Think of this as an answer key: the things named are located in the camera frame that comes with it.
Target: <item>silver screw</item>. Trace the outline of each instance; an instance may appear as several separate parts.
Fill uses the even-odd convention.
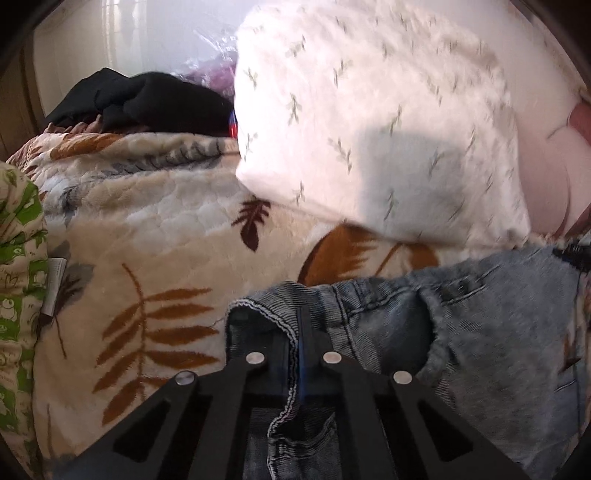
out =
[[[265,361],[265,355],[260,352],[251,352],[246,356],[246,361],[251,365],[258,365]]]
[[[394,381],[400,385],[408,385],[410,382],[413,381],[413,376],[410,373],[405,372],[404,370],[398,370],[394,374]]]
[[[176,376],[174,377],[174,380],[176,381],[176,383],[178,385],[190,385],[195,381],[196,376],[197,375],[195,375],[193,372],[190,372],[188,370],[184,370],[184,371],[176,374]]]
[[[342,359],[343,359],[343,357],[341,357],[340,353],[338,353],[338,352],[326,352],[322,356],[322,360],[324,360],[326,363],[331,364],[331,365],[340,363],[340,361]]]

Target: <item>blue jeans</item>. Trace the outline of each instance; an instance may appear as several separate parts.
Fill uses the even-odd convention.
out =
[[[578,279],[550,248],[529,248],[394,280],[282,283],[233,302],[228,359],[277,329],[291,346],[291,394],[282,410],[254,412],[244,478],[342,477],[333,413],[297,401],[301,304],[336,351],[373,372],[411,372],[532,478],[551,478],[583,421],[584,367],[564,368]]]

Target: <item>frog print fabric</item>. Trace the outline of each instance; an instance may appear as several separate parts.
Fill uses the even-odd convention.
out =
[[[33,425],[36,322],[46,293],[46,228],[37,187],[0,164],[0,434],[37,477]]]

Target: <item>black garment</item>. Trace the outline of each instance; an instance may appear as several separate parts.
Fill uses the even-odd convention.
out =
[[[46,118],[59,127],[90,123],[103,115],[103,132],[145,125],[152,132],[228,136],[232,103],[216,92],[168,73],[127,78],[102,69],[74,85]]]

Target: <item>brown feather print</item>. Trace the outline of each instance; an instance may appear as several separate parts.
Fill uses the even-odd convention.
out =
[[[375,240],[375,235],[363,228],[337,226],[314,247],[298,282],[313,287],[355,278],[367,260],[365,254],[375,248]]]
[[[252,200],[242,202],[242,209],[238,218],[232,222],[232,226],[243,223],[240,230],[242,242],[253,252],[256,252],[259,244],[258,227],[256,223],[265,224],[265,218],[269,217],[268,209],[271,208],[271,202],[259,200],[254,197]]]
[[[50,151],[49,156],[53,161],[58,161],[77,155],[97,153],[123,137],[124,135],[119,134],[67,134],[61,143]]]
[[[165,378],[148,376],[145,372],[146,363],[176,370],[198,368],[219,362],[219,359],[195,351],[165,351],[162,346],[180,346],[201,340],[219,332],[208,326],[177,325],[175,320],[196,317],[213,310],[212,307],[198,303],[173,303],[154,308],[154,303],[178,302],[211,292],[210,288],[180,288],[163,291],[145,296],[139,279],[126,265],[123,269],[129,275],[137,295],[137,302],[130,305],[103,332],[103,338],[111,341],[105,346],[96,360],[101,367],[112,361],[111,368],[96,383],[93,393],[117,388],[124,377],[126,383],[109,402],[103,412],[102,424],[116,420],[127,411],[139,398],[147,398],[147,388],[158,388],[166,383]]]
[[[439,266],[437,255],[428,245],[408,244],[406,247],[410,250],[410,265],[413,270]]]

